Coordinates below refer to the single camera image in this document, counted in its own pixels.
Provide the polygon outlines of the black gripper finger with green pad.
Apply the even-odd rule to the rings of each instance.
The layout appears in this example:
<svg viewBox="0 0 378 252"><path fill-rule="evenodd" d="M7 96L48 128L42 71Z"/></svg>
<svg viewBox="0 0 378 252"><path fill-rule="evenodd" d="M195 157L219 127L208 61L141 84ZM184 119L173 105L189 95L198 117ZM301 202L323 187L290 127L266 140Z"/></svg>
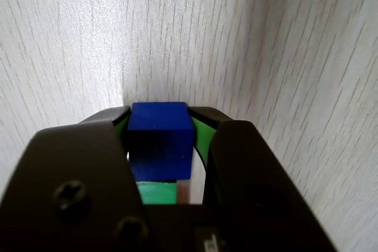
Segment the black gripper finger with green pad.
<svg viewBox="0 0 378 252"><path fill-rule="evenodd" d="M1 201L2 251L155 251L118 127L128 106L44 129Z"/></svg>
<svg viewBox="0 0 378 252"><path fill-rule="evenodd" d="M334 245L252 122L190 107L214 130L203 202L216 210L228 251L334 251Z"/></svg>

